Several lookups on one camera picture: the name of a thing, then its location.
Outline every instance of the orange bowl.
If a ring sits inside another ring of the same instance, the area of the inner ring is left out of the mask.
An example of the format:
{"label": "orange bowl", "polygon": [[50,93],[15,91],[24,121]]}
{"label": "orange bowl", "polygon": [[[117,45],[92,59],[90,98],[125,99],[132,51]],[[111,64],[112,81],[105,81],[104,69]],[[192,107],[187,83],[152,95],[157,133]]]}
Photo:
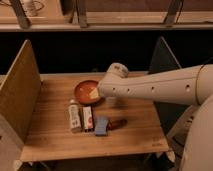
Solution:
{"label": "orange bowl", "polygon": [[101,99],[97,87],[98,82],[94,80],[80,82],[74,90],[76,100],[84,105],[97,103]]}

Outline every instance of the cable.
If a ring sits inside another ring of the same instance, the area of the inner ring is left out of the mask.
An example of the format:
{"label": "cable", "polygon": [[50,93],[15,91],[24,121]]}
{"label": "cable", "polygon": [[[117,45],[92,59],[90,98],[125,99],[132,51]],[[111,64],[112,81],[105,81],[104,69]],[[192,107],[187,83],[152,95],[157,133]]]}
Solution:
{"label": "cable", "polygon": [[12,6],[11,4],[9,4],[9,3],[7,3],[7,2],[5,2],[3,0],[0,0],[0,5],[6,6],[6,7],[11,7]]}
{"label": "cable", "polygon": [[178,20],[179,20],[179,18],[180,18],[180,15],[181,15],[181,13],[182,13],[182,10],[183,10],[183,4],[184,4],[184,0],[181,1],[180,10],[179,10],[179,13],[178,13],[178,16],[177,16],[177,18],[176,18],[175,23],[178,23]]}
{"label": "cable", "polygon": [[[40,6],[39,8],[36,9],[36,11],[40,11],[40,10],[42,10],[45,7],[45,5],[42,2],[40,2],[40,1],[34,1],[34,2],[39,4],[39,6]],[[3,0],[0,0],[0,5],[6,6],[6,7],[12,7],[12,5],[10,3],[7,3],[7,2],[5,2]]]}
{"label": "cable", "polygon": [[40,1],[34,1],[34,2],[38,3],[40,5],[40,7],[36,9],[36,11],[40,11],[44,8],[44,4],[42,2],[40,2]]}

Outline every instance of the wooden panel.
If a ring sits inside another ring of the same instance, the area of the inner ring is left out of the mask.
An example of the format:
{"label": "wooden panel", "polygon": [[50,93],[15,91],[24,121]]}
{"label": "wooden panel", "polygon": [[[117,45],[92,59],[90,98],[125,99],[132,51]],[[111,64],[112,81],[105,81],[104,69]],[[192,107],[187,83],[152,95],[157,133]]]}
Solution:
{"label": "wooden panel", "polygon": [[[87,12],[89,24],[162,24],[167,12]],[[178,23],[213,22],[213,12],[182,12]]]}
{"label": "wooden panel", "polygon": [[44,79],[32,116],[22,161],[45,161],[95,156],[113,156],[159,152],[168,149],[152,102],[142,99],[119,99],[114,107],[102,101],[93,107],[94,116],[125,118],[128,124],[107,137],[94,133],[73,134],[69,129],[68,105],[75,86],[83,80],[102,76],[61,76]]}
{"label": "wooden panel", "polygon": [[0,125],[21,147],[40,91],[33,49],[26,40],[0,87]]}

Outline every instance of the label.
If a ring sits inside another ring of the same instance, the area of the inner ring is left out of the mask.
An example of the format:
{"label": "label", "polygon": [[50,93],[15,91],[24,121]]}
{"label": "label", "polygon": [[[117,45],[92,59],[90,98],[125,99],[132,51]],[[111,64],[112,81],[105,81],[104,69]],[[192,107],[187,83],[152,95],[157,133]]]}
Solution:
{"label": "label", "polygon": [[70,114],[70,127],[71,129],[81,127],[79,109],[77,105],[70,105],[69,107]]}
{"label": "label", "polygon": [[83,107],[84,114],[84,129],[93,129],[92,110],[91,107]]}

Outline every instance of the small box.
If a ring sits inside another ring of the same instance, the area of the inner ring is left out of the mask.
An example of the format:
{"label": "small box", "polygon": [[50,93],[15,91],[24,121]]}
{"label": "small box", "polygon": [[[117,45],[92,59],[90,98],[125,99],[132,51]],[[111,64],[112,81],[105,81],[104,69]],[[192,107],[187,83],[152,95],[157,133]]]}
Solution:
{"label": "small box", "polygon": [[83,107],[84,131],[89,132],[94,130],[92,109],[90,106]]}

